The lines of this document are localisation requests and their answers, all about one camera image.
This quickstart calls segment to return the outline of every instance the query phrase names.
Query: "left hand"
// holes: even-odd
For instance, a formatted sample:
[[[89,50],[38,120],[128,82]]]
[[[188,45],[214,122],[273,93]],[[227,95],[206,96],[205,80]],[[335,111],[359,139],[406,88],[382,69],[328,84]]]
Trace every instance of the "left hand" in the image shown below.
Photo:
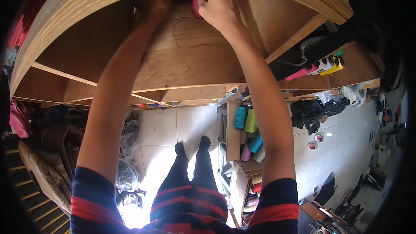
[[[169,11],[173,0],[141,0],[146,15],[163,18]]]

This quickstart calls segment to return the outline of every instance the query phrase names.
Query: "right hand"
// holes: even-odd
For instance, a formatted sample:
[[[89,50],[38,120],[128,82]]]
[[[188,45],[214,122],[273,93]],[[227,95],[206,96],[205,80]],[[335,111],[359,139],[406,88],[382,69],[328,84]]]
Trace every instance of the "right hand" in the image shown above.
[[[244,27],[236,0],[198,0],[199,14],[222,34]]]

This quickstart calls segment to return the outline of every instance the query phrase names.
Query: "teal thread spool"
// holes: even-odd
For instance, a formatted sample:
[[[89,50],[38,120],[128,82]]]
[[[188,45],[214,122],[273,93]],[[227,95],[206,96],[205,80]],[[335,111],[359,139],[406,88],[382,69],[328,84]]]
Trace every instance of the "teal thread spool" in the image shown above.
[[[256,117],[254,116],[254,110],[252,108],[248,109],[247,119],[245,120],[244,132],[254,133],[256,129]]]
[[[263,139],[261,138],[260,132],[257,131],[253,137],[253,140],[248,144],[248,149],[253,153],[257,153],[262,144]]]
[[[246,107],[238,107],[236,120],[234,121],[234,128],[242,131],[245,126],[245,120],[247,117],[248,108]]]

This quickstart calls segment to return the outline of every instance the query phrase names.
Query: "foot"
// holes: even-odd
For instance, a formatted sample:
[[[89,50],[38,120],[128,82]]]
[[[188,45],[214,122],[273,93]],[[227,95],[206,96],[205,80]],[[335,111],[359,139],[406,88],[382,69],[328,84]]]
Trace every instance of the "foot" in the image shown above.
[[[184,145],[181,142],[179,142],[175,145],[175,153],[176,153],[176,155],[186,156]]]
[[[208,151],[208,148],[209,148],[210,144],[211,144],[211,140],[208,137],[206,137],[206,136],[201,137],[201,142],[199,144],[199,150],[200,151]]]

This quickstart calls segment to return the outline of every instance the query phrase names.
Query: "striped shirt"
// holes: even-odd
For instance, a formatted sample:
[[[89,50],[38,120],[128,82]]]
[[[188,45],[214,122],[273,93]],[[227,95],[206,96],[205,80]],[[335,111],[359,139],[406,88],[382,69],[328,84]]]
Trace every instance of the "striped shirt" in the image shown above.
[[[117,210],[114,186],[100,174],[75,169],[71,200],[71,232],[140,233],[159,229],[183,234],[297,233],[299,206],[296,181],[279,179],[265,186],[247,230],[230,228],[224,197],[191,185],[159,192],[151,209],[155,220],[142,229],[128,229]]]

